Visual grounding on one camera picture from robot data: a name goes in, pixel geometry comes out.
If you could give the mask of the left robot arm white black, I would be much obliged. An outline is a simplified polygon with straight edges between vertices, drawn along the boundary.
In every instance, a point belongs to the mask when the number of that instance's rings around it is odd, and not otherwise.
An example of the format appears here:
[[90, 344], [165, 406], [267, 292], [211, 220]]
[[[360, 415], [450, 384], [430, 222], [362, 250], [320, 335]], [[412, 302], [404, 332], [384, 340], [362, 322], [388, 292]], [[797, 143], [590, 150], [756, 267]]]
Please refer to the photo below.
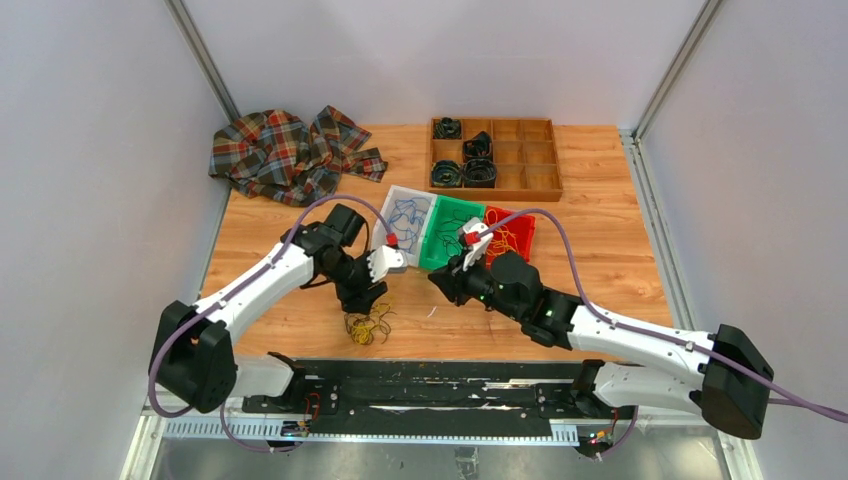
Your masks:
[[391, 273], [407, 267], [396, 235], [357, 257], [347, 253], [366, 221], [336, 197], [325, 220], [298, 219], [280, 242], [223, 289], [193, 304], [175, 300], [157, 327], [148, 368], [148, 401], [162, 417], [210, 413], [231, 397], [262, 395], [283, 413], [298, 411], [306, 386], [293, 362], [279, 354], [239, 359], [234, 346], [284, 296], [317, 285], [335, 287], [346, 313], [366, 314], [388, 290]]

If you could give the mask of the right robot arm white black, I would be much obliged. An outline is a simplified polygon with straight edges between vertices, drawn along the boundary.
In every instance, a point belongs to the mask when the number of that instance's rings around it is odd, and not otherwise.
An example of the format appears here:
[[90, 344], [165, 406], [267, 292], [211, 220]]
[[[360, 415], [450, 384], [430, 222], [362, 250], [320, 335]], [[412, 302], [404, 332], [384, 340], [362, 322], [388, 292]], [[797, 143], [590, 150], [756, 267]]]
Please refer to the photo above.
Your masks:
[[769, 393], [754, 380], [774, 371], [747, 334], [722, 324], [717, 332], [678, 330], [638, 321], [545, 286], [520, 255], [466, 266], [460, 257], [428, 276], [448, 301], [480, 301], [519, 323], [545, 347], [609, 354], [620, 363], [587, 362], [571, 390], [574, 408], [595, 417], [619, 406], [651, 406], [700, 415], [742, 439], [761, 437]]

